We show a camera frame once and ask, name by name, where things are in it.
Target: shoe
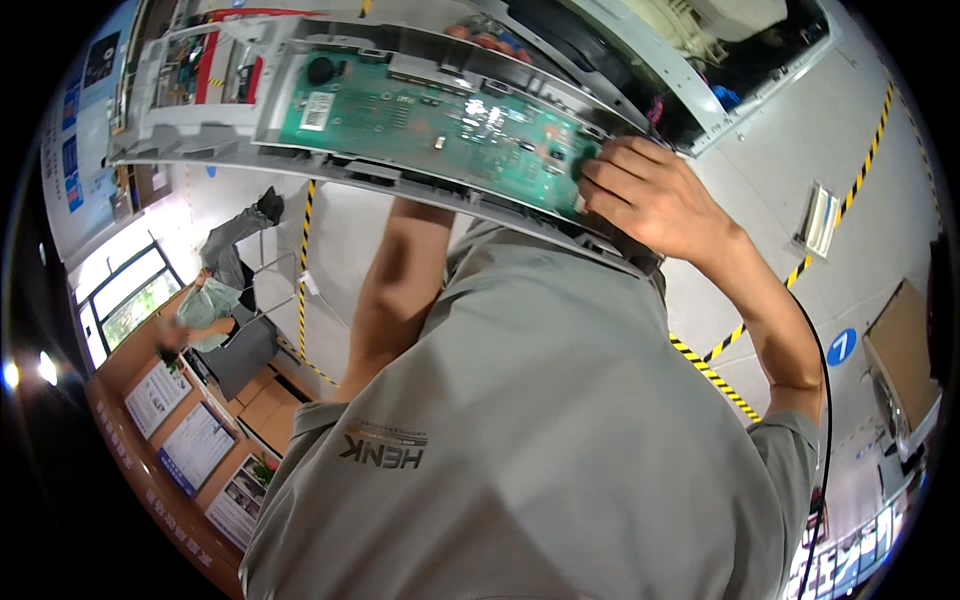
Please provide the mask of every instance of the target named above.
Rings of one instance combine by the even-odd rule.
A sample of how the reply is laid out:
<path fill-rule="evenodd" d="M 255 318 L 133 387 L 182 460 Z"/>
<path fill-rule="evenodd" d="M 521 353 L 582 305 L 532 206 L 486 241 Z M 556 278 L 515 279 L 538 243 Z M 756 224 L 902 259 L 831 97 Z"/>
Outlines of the shoe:
<path fill-rule="evenodd" d="M 256 209 L 262 212 L 276 226 L 283 216 L 283 197 L 279 196 L 271 185 L 256 203 Z"/>

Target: green circuit board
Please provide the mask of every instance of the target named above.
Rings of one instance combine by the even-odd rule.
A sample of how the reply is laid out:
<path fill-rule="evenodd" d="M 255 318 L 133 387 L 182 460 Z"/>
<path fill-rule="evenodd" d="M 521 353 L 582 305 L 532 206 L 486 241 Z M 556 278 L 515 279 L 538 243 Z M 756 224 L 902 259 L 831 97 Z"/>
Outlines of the green circuit board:
<path fill-rule="evenodd" d="M 323 85 L 306 66 L 326 57 L 343 69 Z M 577 220 L 580 164 L 600 145 L 559 111 L 510 93 L 461 95 L 391 78 L 386 63 L 313 52 L 298 76 L 279 141 L 368 156 Z"/>

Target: barcode label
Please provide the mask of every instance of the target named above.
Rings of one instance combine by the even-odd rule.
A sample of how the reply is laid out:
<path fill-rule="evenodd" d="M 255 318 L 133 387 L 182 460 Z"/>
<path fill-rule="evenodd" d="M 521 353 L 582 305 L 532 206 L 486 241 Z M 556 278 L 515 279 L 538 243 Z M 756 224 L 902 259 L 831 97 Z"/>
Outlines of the barcode label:
<path fill-rule="evenodd" d="M 336 94 L 314 91 L 310 92 L 307 99 L 306 108 L 303 110 L 303 118 L 300 120 L 302 130 L 313 130 L 322 132 L 326 127 L 326 119 L 330 116 L 330 107 L 333 106 L 333 99 Z"/>

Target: seated person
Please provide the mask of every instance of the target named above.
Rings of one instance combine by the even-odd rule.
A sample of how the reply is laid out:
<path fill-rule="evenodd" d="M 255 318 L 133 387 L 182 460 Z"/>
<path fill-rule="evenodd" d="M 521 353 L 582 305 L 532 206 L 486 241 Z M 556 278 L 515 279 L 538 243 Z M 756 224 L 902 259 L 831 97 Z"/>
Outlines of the seated person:
<path fill-rule="evenodd" d="M 243 303 L 251 311 L 252 271 L 240 261 L 236 243 L 254 233 L 276 226 L 283 214 L 283 197 L 271 186 L 255 204 L 213 229 L 200 249 L 203 268 L 176 315 L 160 316 L 156 353 L 167 364 L 187 346 L 210 352 L 240 329 L 231 316 Z"/>

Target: gray floor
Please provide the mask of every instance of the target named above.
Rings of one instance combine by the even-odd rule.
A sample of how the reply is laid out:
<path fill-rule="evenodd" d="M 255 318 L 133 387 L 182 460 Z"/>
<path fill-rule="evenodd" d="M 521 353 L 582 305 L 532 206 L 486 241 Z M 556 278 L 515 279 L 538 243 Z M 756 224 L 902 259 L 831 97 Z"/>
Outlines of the gray floor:
<path fill-rule="evenodd" d="M 422 12 L 423 3 L 416 4 Z M 840 197 L 846 195 L 873 138 L 889 81 L 874 47 L 859 27 L 838 4 L 825 4 L 844 29 L 840 48 L 692 164 L 716 201 L 750 233 L 771 267 L 783 277 L 804 256 L 791 238 L 801 226 L 813 182 Z M 403 5 L 409 3 L 390 3 L 391 14 Z M 920 116 L 916 109 L 913 113 Z M 200 222 L 194 224 L 198 230 L 204 224 L 212 227 L 226 220 L 255 201 L 268 185 L 274 185 L 286 195 L 288 205 L 279 228 L 282 236 L 272 230 L 265 237 L 266 259 L 276 256 L 277 248 L 292 247 L 299 254 L 306 181 L 227 169 L 220 169 L 211 178 L 203 167 L 193 166 L 189 167 L 188 189 L 182 168 L 172 176 L 181 200 L 189 198 L 187 210 L 192 220 Z M 308 269 L 332 310 L 347 324 L 389 208 L 390 198 L 386 196 L 334 184 L 318 189 Z M 825 345 L 847 327 L 862 335 L 902 279 L 909 279 L 925 293 L 927 245 L 935 235 L 936 223 L 918 143 L 895 96 L 873 168 L 836 231 L 828 260 L 817 259 L 793 288 Z M 466 220 L 458 219 L 458 231 L 465 227 Z M 259 264 L 255 242 L 248 240 L 242 247 L 245 260 L 254 266 Z M 189 270 L 188 258 L 181 264 Z M 698 353 L 705 354 L 740 323 L 740 318 L 689 265 L 670 260 L 663 269 L 668 280 L 671 329 Z M 282 300 L 291 293 L 292 270 L 290 266 L 286 274 L 265 274 L 258 281 L 261 304 Z M 317 297 L 307 297 L 305 316 L 307 357 L 332 378 L 341 378 L 347 367 L 347 329 Z M 273 318 L 298 346 L 296 303 L 286 305 Z M 762 415 L 769 403 L 767 384 L 747 336 L 727 349 L 713 366 Z M 828 505 L 838 532 L 845 528 L 849 531 L 879 507 L 876 460 L 872 456 L 853 458 L 863 445 L 859 443 L 865 435 L 862 432 L 872 435 L 869 423 L 876 412 L 865 371 L 863 349 L 857 344 L 853 355 L 829 373 L 838 446 Z M 309 373 L 321 396 L 329 397 L 332 388 L 312 371 Z M 718 394 L 717 401 L 727 400 Z M 748 423 L 732 404 L 731 408 Z M 840 444 L 851 435 L 852 442 Z"/>

